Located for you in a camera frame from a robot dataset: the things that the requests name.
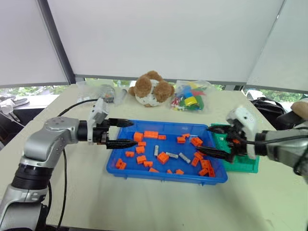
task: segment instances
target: blue plastic bin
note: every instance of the blue plastic bin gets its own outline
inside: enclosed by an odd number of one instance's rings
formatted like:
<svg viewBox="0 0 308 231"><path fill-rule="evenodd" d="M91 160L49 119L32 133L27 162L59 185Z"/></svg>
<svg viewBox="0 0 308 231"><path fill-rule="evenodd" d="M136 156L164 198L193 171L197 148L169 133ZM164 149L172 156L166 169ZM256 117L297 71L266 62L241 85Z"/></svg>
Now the blue plastic bin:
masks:
<svg viewBox="0 0 308 231"><path fill-rule="evenodd" d="M183 123L168 123L168 122L153 122L153 121L141 121L133 120L135 123L131 127L121 128L118 134L119 139L133 139L135 131L158 131L159 135L166 135L166 140L158 140L151 138L143 138L142 141L146 142L145 156L147 161L153 161L153 168L159 171L159 173L149 172L149 167L144 167L142 164L138 165L136 157L135 147L127 149L113 150L108 163L107 171L116 177L134 177L143 179L154 180L169 180L190 182L197 184L211 184L224 183L227 181L228 176L221 160L205 156L205 159L210 160L212 167L215 171L216 177L199 176L198 172L201 170L201 165L198 163L197 167L193 167L191 164L187 164L180 157L178 159L169 158L169 160L162 165L154 156L154 146L159 146L159 152L170 152L174 154L184 153L189 159L193 159L196 148L190 143L189 139L186 139L184 144L177 143L177 137L185 133L198 136L204 142L203 145L209 147L215 147L212 135L208 132L207 126L202 124L183 124ZM133 158L126 157L126 151L134 151L135 156ZM127 163L126 169L121 170L116 168L117 160L121 158ZM177 169L184 171L184 175L168 174L166 171L170 169L173 173Z"/></svg>

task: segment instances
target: black bag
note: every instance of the black bag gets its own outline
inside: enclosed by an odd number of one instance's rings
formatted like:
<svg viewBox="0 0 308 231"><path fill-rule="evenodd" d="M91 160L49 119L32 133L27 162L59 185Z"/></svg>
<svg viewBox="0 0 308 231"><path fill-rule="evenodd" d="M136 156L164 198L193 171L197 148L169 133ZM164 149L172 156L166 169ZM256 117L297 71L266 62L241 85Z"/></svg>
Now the black bag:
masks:
<svg viewBox="0 0 308 231"><path fill-rule="evenodd" d="M271 101L276 103L276 105L265 102ZM281 130L282 125L279 123L276 118L285 114L285 110L282 105L274 100L271 100L266 97L260 97L256 100L251 101L251 103L259 110L259 112L273 125L277 130Z"/></svg>

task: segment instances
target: window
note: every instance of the window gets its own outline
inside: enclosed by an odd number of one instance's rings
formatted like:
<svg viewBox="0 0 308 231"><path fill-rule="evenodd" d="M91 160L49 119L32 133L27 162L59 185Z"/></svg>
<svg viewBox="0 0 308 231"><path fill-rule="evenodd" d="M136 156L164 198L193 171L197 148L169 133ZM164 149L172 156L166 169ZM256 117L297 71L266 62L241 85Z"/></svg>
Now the window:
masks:
<svg viewBox="0 0 308 231"><path fill-rule="evenodd" d="M0 95L3 96L59 95L66 88L68 88L68 85L4 88L0 89Z"/></svg>
<svg viewBox="0 0 308 231"><path fill-rule="evenodd" d="M291 106L294 102L308 97L308 95L302 93L254 88L244 88L243 93L249 100L256 100L259 97L267 97L273 101L277 101L284 107L286 112L291 111Z"/></svg>

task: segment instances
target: white table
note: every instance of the white table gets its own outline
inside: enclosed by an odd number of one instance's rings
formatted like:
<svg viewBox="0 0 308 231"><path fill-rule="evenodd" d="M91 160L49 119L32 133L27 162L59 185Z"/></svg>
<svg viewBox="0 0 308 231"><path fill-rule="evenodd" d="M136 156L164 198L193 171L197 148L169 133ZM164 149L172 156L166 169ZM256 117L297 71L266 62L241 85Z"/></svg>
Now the white table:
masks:
<svg viewBox="0 0 308 231"><path fill-rule="evenodd" d="M77 102L78 89L69 87L31 121L0 152L0 198L11 183L30 134L63 109ZM241 92L222 91L209 96L209 113L176 112L166 105L145 108L127 96L110 107L110 117L167 122L210 124L226 122L236 106L249 108L259 128L273 130ZM67 117L87 119L92 103L81 105ZM111 129L111 138L117 129ZM63 226L128 231L302 231L307 225L307 186L292 169L262 157L257 174L228 172L216 186L114 177L107 173L110 150L85 142L66 148L68 197ZM57 224L64 188L63 158L53 172L53 201L47 222Z"/></svg>

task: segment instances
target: brown plush toy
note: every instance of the brown plush toy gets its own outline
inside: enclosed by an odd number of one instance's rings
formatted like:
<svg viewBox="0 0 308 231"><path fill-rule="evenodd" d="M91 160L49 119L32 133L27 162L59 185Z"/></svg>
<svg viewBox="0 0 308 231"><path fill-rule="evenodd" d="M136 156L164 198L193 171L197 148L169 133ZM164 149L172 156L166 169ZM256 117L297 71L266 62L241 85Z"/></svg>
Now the brown plush toy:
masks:
<svg viewBox="0 0 308 231"><path fill-rule="evenodd" d="M149 71L139 77L129 93L136 96L139 103L146 107L161 105L174 93L172 85L168 84L156 71Z"/></svg>

